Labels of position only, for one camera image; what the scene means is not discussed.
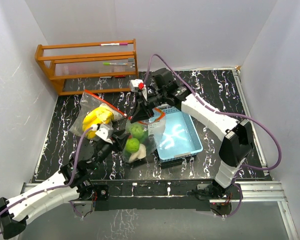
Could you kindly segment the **dark green round vegetable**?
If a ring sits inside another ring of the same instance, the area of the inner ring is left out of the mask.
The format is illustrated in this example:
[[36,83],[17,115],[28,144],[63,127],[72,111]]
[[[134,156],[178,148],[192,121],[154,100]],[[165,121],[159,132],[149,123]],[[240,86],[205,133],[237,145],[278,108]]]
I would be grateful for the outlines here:
[[143,142],[148,137],[148,130],[142,124],[132,124],[128,130],[131,136],[137,138],[140,142]]

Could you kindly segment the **clear zip top bag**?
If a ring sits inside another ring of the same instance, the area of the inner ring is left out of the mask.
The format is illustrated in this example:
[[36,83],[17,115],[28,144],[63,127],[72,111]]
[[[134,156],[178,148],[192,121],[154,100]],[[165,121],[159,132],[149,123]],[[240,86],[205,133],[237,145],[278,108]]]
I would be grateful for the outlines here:
[[113,122],[127,117],[126,113],[88,90],[83,91],[79,105],[78,116],[69,129],[76,136],[81,136],[93,125],[112,126]]

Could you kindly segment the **light green round fruit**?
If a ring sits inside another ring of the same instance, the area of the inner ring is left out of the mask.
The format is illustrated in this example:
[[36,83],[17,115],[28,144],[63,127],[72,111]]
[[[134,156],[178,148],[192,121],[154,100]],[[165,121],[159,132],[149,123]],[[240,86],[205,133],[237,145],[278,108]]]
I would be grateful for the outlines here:
[[138,152],[140,149],[140,142],[137,138],[129,138],[126,142],[126,145],[125,145],[125,150],[128,152],[128,153],[136,153]]

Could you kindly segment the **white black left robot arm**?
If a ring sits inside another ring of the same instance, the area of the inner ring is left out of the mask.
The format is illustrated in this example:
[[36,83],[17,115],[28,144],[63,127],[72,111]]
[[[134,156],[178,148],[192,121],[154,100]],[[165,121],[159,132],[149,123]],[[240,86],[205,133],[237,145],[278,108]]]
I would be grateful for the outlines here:
[[3,239],[18,236],[33,220],[64,203],[89,199],[94,189],[90,180],[92,171],[112,152],[122,152],[128,138],[124,130],[103,133],[96,150],[81,150],[82,136],[74,157],[51,177],[18,196],[1,197],[0,235]]

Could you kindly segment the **clear zip bag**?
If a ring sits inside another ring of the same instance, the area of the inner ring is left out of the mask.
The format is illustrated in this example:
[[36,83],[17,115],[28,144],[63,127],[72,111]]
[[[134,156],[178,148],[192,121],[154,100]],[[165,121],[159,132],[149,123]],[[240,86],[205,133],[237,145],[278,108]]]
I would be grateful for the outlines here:
[[122,157],[127,163],[133,163],[149,156],[157,149],[157,142],[163,137],[166,128],[166,114],[154,108],[150,119],[126,123],[129,138],[123,149]]
[[79,105],[78,116],[69,129],[76,136],[81,136],[93,125],[112,126],[113,122],[127,117],[126,113],[88,90],[83,91]]

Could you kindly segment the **yellow banana bunch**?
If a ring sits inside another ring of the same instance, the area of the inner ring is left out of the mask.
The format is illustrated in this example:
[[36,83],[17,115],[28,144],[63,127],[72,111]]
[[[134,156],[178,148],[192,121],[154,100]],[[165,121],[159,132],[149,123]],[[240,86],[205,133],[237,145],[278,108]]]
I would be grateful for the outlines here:
[[86,131],[93,124],[109,124],[113,120],[114,114],[111,108],[106,104],[101,104],[85,116],[82,122],[82,130]]

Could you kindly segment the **white garlic bulb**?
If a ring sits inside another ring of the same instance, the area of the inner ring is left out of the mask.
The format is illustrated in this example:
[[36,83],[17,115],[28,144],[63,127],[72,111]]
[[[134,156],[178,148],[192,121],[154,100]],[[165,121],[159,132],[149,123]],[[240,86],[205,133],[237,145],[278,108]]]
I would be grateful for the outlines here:
[[139,145],[139,150],[130,155],[128,162],[132,163],[136,160],[141,160],[147,155],[146,147],[143,144]]

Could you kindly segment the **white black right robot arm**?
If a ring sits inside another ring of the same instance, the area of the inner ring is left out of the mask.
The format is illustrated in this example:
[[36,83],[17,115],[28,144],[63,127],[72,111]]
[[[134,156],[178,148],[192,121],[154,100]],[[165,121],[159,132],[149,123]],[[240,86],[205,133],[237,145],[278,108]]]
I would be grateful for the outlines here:
[[129,88],[136,93],[136,106],[131,122],[148,120],[154,116],[154,108],[162,104],[176,107],[210,129],[221,141],[219,169],[212,183],[203,192],[220,199],[231,192],[235,176],[247,156],[253,150],[253,130],[251,123],[220,113],[204,101],[187,83],[177,83],[173,73],[161,68],[153,72],[156,87],[148,94],[146,84],[141,79],[132,79]]

